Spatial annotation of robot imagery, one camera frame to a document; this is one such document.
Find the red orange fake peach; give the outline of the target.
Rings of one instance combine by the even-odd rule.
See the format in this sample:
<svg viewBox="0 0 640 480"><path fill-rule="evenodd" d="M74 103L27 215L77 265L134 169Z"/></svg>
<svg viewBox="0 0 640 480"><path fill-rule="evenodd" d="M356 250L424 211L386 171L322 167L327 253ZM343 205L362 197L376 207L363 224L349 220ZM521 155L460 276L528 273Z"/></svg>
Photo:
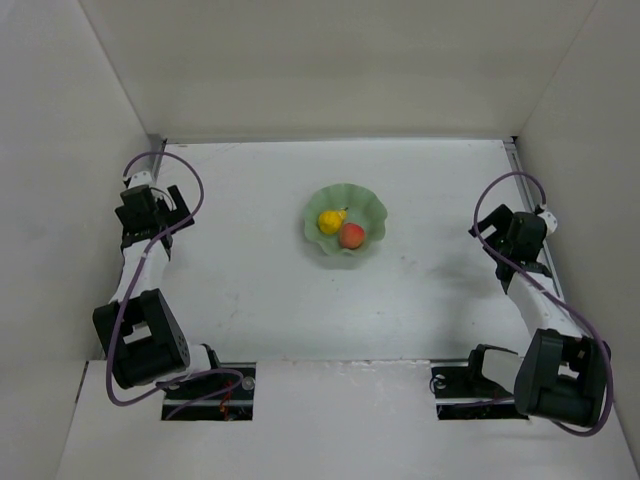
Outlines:
<svg viewBox="0 0 640 480"><path fill-rule="evenodd" d="M343 249L356 250L366 240L365 230L354 223L345 223L339 232L339 246Z"/></svg>

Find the yellow fake pear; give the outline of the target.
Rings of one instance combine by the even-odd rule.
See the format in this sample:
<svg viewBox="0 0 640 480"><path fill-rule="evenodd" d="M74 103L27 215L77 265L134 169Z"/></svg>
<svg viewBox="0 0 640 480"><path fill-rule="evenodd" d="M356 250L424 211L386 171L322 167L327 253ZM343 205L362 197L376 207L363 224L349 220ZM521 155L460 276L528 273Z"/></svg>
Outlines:
<svg viewBox="0 0 640 480"><path fill-rule="evenodd" d="M335 235L342 228L348 216L348 209L326 210L317 218L317 226L325 235Z"/></svg>

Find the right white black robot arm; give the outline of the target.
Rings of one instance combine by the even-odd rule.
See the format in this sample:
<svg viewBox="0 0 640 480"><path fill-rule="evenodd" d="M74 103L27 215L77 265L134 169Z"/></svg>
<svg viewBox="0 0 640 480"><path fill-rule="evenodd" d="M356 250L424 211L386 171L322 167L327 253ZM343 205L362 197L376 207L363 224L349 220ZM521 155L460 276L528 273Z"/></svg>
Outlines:
<svg viewBox="0 0 640 480"><path fill-rule="evenodd" d="M574 425L577 435L587 436L602 428L611 410L610 351L550 292L551 272L538 257L556 226L542 209L514 212L501 204L470 228L474 238L494 230L483 249L495 261L496 278L520 312L531 343L524 355L480 344L469 355L468 372L472 380L510 394L519 414Z"/></svg>

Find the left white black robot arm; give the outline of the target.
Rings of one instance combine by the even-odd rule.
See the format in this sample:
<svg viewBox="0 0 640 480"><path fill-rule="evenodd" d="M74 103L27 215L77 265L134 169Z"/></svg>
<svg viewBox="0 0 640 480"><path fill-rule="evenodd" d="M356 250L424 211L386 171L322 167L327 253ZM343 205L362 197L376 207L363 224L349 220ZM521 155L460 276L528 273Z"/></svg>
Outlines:
<svg viewBox="0 0 640 480"><path fill-rule="evenodd" d="M168 196L171 204L156 197L152 187L141 185L122 192L123 204L115 209L122 224L123 269L116 293L94 310L92 320L108 352L118 312L124 311L112 366L123 389L187 379L219 367L208 345L189 343L160 290L173 237L151 240L169 227L182 230L195 224L179 188L170 186Z"/></svg>

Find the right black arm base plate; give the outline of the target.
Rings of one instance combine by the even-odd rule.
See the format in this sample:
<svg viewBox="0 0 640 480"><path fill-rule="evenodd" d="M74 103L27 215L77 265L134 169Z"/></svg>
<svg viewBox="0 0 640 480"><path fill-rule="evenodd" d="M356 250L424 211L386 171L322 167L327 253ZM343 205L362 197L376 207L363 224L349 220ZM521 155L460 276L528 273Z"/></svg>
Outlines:
<svg viewBox="0 0 640 480"><path fill-rule="evenodd" d="M467 366L436 365L429 382L436 415L446 420L527 420L512 394L493 381L474 378Z"/></svg>

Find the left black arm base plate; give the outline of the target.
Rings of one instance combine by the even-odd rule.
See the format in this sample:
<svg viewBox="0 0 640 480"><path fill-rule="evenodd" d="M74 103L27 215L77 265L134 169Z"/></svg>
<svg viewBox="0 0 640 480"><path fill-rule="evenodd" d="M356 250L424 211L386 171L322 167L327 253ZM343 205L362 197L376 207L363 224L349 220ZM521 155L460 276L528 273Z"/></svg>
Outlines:
<svg viewBox="0 0 640 480"><path fill-rule="evenodd" d="M253 419L256 389L255 363L222 364L243 375L218 373L189 380L165 391L162 421L236 422Z"/></svg>

